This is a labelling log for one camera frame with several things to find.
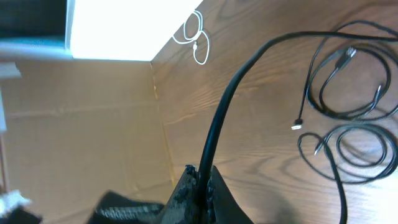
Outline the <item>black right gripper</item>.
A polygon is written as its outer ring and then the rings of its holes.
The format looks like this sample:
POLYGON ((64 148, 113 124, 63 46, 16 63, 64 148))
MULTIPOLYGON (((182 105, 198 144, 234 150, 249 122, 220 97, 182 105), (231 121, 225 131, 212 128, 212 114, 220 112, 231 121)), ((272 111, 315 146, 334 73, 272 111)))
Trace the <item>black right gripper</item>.
POLYGON ((113 191, 97 203, 87 224, 195 224, 199 219, 196 202, 197 171, 186 165, 166 205, 132 200, 113 191))

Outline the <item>cardboard side panel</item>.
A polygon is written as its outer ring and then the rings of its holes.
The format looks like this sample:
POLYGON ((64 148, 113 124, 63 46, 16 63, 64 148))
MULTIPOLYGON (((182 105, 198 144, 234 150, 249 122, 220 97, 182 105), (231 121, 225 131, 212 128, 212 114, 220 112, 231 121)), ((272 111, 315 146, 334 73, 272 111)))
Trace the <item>cardboard side panel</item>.
POLYGON ((23 61, 1 82, 10 190, 45 223, 84 223, 109 190, 166 202, 174 189, 145 62, 23 61))

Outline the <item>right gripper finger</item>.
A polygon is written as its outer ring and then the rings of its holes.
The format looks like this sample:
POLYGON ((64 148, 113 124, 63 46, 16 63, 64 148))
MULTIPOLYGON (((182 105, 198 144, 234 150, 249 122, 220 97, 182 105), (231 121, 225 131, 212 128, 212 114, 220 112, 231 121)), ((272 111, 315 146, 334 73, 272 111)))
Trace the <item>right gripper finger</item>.
POLYGON ((212 167, 206 190, 207 213, 216 224, 253 224, 235 201, 216 166, 212 167))

